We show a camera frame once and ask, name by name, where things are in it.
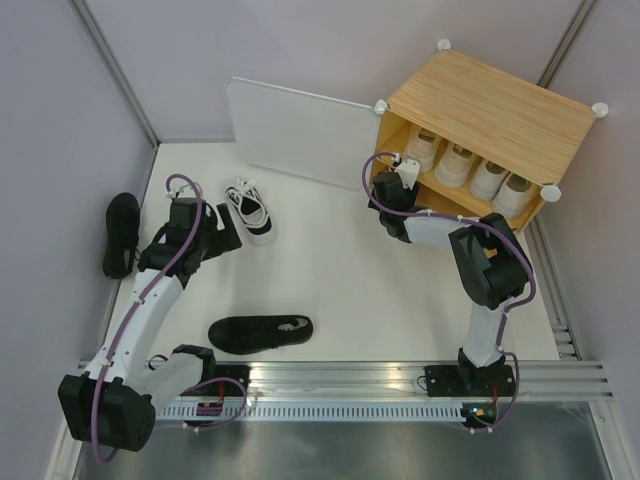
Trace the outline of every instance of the white cabinet door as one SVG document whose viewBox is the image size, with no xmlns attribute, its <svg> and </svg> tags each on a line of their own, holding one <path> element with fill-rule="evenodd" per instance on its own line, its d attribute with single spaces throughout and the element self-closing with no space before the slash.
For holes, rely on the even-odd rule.
<svg viewBox="0 0 640 480">
<path fill-rule="evenodd" d="M 372 107 L 242 78 L 227 84 L 227 96 L 247 163 L 361 188 L 380 125 Z"/>
</svg>

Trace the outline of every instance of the black shoe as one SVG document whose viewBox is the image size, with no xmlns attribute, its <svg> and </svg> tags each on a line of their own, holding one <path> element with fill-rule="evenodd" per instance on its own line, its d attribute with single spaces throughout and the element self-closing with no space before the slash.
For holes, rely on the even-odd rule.
<svg viewBox="0 0 640 480">
<path fill-rule="evenodd" d="M 209 341 L 223 352 L 249 355 L 304 343 L 312 333 L 313 323 L 303 315 L 228 317 L 209 327 Z"/>
<path fill-rule="evenodd" d="M 138 228 L 138 200 L 126 192 L 116 195 L 107 208 L 107 249 L 102 260 L 102 271 L 108 278 L 119 280 L 133 271 Z"/>
</svg>

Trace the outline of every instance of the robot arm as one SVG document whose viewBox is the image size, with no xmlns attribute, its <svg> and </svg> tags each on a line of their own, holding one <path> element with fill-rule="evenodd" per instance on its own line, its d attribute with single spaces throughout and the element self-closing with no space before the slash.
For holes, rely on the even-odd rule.
<svg viewBox="0 0 640 480">
<path fill-rule="evenodd" d="M 414 207 L 418 186 L 407 182 L 401 173 L 379 173 L 373 179 L 373 187 L 374 198 L 387 208 L 427 214 L 410 217 L 393 215 L 380 211 L 370 203 L 371 208 L 380 211 L 380 223 L 389 235 L 407 243 L 426 243 L 453 251 L 463 287 L 472 300 L 467 338 L 458 353 L 456 382 L 462 386 L 462 392 L 457 390 L 457 393 L 462 396 L 483 396 L 487 385 L 508 384 L 510 367 L 504 365 L 505 358 L 498 346 L 506 320 L 505 307 L 523 293 L 528 282 L 520 261 L 502 241 L 483 228 L 462 226 L 449 218 L 428 216 L 428 210 Z M 501 215 L 491 213 L 472 220 L 502 233 L 526 259 L 522 247 Z M 502 390 L 501 395 L 508 395 L 510 390 Z M 452 392 L 451 389 L 445 389 L 448 395 L 434 396 L 451 396 Z"/>
<path fill-rule="evenodd" d="M 169 222 L 141 253 L 139 273 L 125 306 L 140 303 L 109 363 L 98 408 L 98 441 L 101 445 L 130 451 L 140 450 L 153 430 L 156 411 L 161 411 L 187 388 L 212 378 L 215 358 L 209 348 L 180 345 L 167 362 L 151 370 L 150 349 L 169 310 L 186 288 L 202 261 L 242 246 L 228 207 L 220 204 L 201 215 L 190 245 L 145 297 L 139 294 L 182 247 L 196 218 L 196 199 L 176 198 Z M 93 392 L 116 329 L 80 376 L 66 375 L 58 396 L 76 440 L 91 441 L 90 414 Z"/>
</svg>

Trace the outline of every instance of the white plastic cap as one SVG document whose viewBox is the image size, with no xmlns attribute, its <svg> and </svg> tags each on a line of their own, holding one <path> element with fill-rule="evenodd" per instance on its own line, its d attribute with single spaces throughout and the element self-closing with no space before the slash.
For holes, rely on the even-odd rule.
<svg viewBox="0 0 640 480">
<path fill-rule="evenodd" d="M 373 111 L 376 112 L 376 115 L 382 115 L 388 110 L 388 108 L 389 108 L 389 105 L 387 105 L 387 102 L 380 99 L 376 102 L 376 105 L 373 107 Z"/>
<path fill-rule="evenodd" d="M 540 189 L 540 196 L 546 202 L 557 202 L 562 196 L 562 191 L 557 185 L 545 185 Z"/>
<path fill-rule="evenodd" d="M 451 50 L 451 42 L 446 39 L 443 38 L 442 40 L 438 41 L 438 50 L 442 51 L 442 50 Z"/>
<path fill-rule="evenodd" d="M 591 106 L 591 110 L 593 110 L 593 113 L 595 113 L 596 117 L 598 118 L 604 118 L 609 115 L 609 105 L 607 105 L 606 103 L 594 103 Z"/>
</svg>

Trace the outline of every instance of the wooden shelf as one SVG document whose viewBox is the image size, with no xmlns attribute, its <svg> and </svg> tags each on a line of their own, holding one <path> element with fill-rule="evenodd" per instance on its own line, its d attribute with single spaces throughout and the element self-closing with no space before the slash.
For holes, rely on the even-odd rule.
<svg viewBox="0 0 640 480">
<path fill-rule="evenodd" d="M 595 119 L 586 105 L 453 50 L 437 53 L 389 108 L 538 185 L 560 181 Z"/>
<path fill-rule="evenodd" d="M 379 151 L 384 152 L 404 152 L 404 149 L 409 141 L 409 132 L 411 130 L 411 123 L 405 121 L 401 124 L 400 128 L 379 148 Z M 469 173 L 469 178 L 465 182 L 465 184 L 460 188 L 449 188 L 444 185 L 438 183 L 434 176 L 434 171 L 437 165 L 437 162 L 440 161 L 444 150 L 446 149 L 446 142 L 442 142 L 440 149 L 438 150 L 438 154 L 436 155 L 436 161 L 434 162 L 431 170 L 425 173 L 421 173 L 418 176 L 418 182 L 426 187 L 428 190 L 431 190 L 438 194 L 434 196 L 430 194 L 428 191 L 423 191 L 421 189 L 420 195 L 418 197 L 418 201 L 416 204 L 421 206 L 428 206 L 433 210 L 440 211 L 443 213 L 451 213 L 454 215 L 469 215 L 470 213 L 478 216 L 485 216 L 493 212 L 493 207 L 491 206 L 491 202 L 487 200 L 482 200 L 477 197 L 474 197 L 471 194 L 470 185 L 473 179 L 473 175 L 479 162 L 476 162 L 473 169 Z M 380 160 L 380 163 L 386 165 L 387 167 L 392 166 L 392 161 L 388 157 L 383 157 Z M 533 202 L 532 205 L 520 216 L 507 219 L 509 225 L 514 230 L 521 230 L 526 223 L 528 223 L 529 217 L 534 212 L 534 209 L 537 211 L 537 202 Z"/>
<path fill-rule="evenodd" d="M 418 176 L 416 204 L 457 215 L 488 215 L 490 201 L 471 194 L 475 174 L 460 188 L 434 176 L 447 142 L 506 168 L 532 183 L 557 185 L 595 120 L 591 108 L 452 50 L 437 53 L 389 99 L 380 120 L 376 149 L 403 153 L 412 125 L 431 130 L 440 144 L 434 166 Z M 377 170 L 391 166 L 389 158 Z M 540 210 L 538 196 L 519 217 L 507 219 L 522 230 Z"/>
</svg>

